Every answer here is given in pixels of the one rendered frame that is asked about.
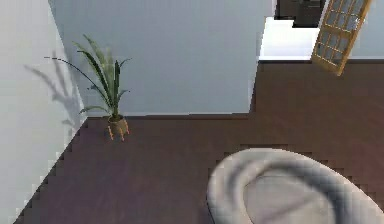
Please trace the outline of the green house plant in pot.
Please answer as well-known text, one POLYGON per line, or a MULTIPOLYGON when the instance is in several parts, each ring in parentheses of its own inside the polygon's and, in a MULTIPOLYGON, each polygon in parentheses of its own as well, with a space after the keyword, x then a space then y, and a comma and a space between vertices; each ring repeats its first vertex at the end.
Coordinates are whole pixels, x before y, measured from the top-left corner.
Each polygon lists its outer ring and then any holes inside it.
POLYGON ((120 75, 122 67, 125 65, 129 58, 123 61, 115 60, 110 50, 104 52, 97 42, 90 36, 84 34, 83 37, 88 42, 92 51, 78 42, 73 41, 77 52, 82 54, 86 59, 88 65, 91 67, 93 74, 96 76, 97 82, 92 80, 85 72, 73 63, 57 57, 49 57, 54 61, 63 62, 66 65, 74 68, 86 80, 91 83, 90 90, 96 91, 101 97, 104 105, 88 105, 84 106, 79 113, 87 113, 91 110, 100 110, 107 115, 107 130, 109 138, 114 139, 116 135, 120 137, 121 141, 125 140, 125 136, 130 134, 128 122, 123 114, 120 113, 120 101, 128 89, 120 88, 120 75))

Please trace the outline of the dark cupboard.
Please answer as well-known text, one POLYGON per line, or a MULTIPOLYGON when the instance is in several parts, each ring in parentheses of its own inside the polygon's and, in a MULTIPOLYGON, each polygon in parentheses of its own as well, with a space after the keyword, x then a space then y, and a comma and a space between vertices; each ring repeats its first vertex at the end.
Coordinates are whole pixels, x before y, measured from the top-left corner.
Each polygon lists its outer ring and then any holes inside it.
POLYGON ((326 0, 276 0, 277 20, 292 20, 293 28, 317 28, 326 0))

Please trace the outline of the wooden glass-paned room door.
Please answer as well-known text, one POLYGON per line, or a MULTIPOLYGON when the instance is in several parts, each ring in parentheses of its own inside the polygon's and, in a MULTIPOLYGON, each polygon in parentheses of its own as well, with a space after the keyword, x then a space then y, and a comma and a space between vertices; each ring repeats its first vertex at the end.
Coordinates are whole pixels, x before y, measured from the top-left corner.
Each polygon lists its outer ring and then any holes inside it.
POLYGON ((327 0, 311 62, 341 76, 372 0, 327 0))

